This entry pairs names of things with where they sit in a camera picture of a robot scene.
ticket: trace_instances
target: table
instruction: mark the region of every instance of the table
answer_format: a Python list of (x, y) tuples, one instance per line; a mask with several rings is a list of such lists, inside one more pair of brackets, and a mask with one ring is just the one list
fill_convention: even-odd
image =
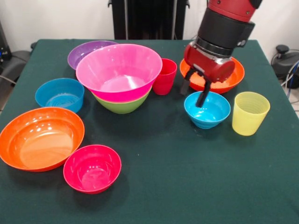
[[(38, 108), (37, 88), (75, 78), (68, 53), (87, 40), (40, 40), (0, 115), (0, 130), (17, 115)], [(180, 63), (188, 41), (126, 41), (148, 46)], [(236, 49), (245, 79), (223, 94), (233, 105), (242, 91), (268, 98), (271, 110), (257, 133), (242, 137), (232, 114), (202, 130), (189, 120), (179, 94), (178, 71), (167, 96), (150, 93), (131, 114), (102, 107), (86, 91), (78, 113), (82, 146), (104, 144), (122, 159), (115, 184), (98, 195), (71, 189), (62, 167), (29, 173), (0, 162), (1, 224), (292, 224), (299, 222), (298, 118), (257, 41)]]

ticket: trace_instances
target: bowl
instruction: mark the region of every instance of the bowl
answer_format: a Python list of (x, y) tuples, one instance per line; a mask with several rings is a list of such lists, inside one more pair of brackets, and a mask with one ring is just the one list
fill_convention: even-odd
[(0, 134), (0, 158), (9, 166), (42, 172), (59, 167), (81, 144), (84, 124), (74, 112), (43, 107), (13, 119)]
[(109, 102), (102, 100), (94, 95), (94, 97), (97, 99), (97, 101), (106, 109), (118, 113), (118, 114), (125, 114), (125, 113), (131, 113), (134, 110), (136, 110), (138, 107), (141, 106), (141, 104), (145, 101), (145, 99), (148, 97), (150, 93), (151, 88), (149, 91), (141, 98), (137, 100), (133, 100), (130, 102), (124, 102), (124, 103), (115, 103), (115, 102)]
[(121, 172), (121, 159), (103, 145), (89, 145), (74, 152), (64, 164), (64, 179), (75, 190), (97, 194), (107, 190)]
[(161, 69), (162, 59), (154, 50), (136, 44), (116, 44), (83, 58), (76, 75), (98, 98), (129, 102), (148, 92)]
[(200, 92), (189, 95), (184, 103), (191, 121), (199, 128), (210, 129), (224, 121), (230, 114), (229, 102), (220, 94), (209, 92), (202, 107), (196, 107)]
[[(223, 83), (221, 82), (212, 83), (210, 91), (222, 94), (230, 91), (232, 88), (237, 86), (243, 80), (245, 71), (242, 64), (235, 58), (232, 58), (232, 60), (235, 62), (235, 70), (232, 73), (232, 75)], [(183, 59), (180, 64), (180, 71), (183, 77), (186, 76), (186, 73), (188, 72), (189, 69), (190, 66)], [(193, 74), (190, 78), (190, 86), (196, 91), (203, 91), (205, 88), (205, 80), (203, 77), (197, 74)]]
[(113, 41), (90, 41), (83, 44), (80, 44), (79, 46), (75, 47), (69, 55), (67, 56), (67, 62), (69, 66), (76, 70), (79, 62), (89, 53), (93, 52), (94, 50), (117, 44)]
[(57, 106), (77, 113), (83, 105), (84, 86), (71, 78), (53, 79), (38, 88), (35, 98), (41, 107)]

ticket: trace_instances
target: pink bowl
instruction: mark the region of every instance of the pink bowl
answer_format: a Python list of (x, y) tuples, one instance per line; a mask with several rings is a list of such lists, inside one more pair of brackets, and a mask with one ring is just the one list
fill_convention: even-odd
[(89, 145), (75, 151), (64, 164), (64, 179), (75, 190), (97, 194), (107, 190), (121, 172), (121, 159), (111, 148)]
[(129, 102), (149, 91), (161, 69), (162, 59), (154, 50), (136, 44), (116, 44), (84, 57), (76, 75), (98, 98)]

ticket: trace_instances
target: cup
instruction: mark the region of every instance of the cup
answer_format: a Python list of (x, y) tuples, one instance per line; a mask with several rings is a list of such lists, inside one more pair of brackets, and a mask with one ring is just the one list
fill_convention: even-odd
[(241, 92), (235, 97), (233, 129), (240, 135), (253, 135), (263, 122), (270, 103), (256, 92)]
[(170, 92), (178, 69), (173, 60), (162, 58), (162, 63), (162, 70), (153, 84), (157, 95), (167, 95)]

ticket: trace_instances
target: green bowl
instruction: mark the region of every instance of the green bowl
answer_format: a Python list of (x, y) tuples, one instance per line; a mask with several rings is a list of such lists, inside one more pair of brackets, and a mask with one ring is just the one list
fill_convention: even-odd
[(125, 113), (131, 113), (134, 110), (136, 110), (138, 107), (140, 107), (140, 105), (145, 101), (146, 97), (148, 97), (150, 90), (143, 97), (141, 97), (137, 100), (125, 102), (125, 103), (109, 102), (109, 101), (105, 101), (105, 100), (98, 98), (94, 94), (93, 95), (97, 99), (97, 101), (103, 107), (107, 108), (108, 110), (110, 110), (114, 113), (118, 113), (118, 114), (125, 114)]

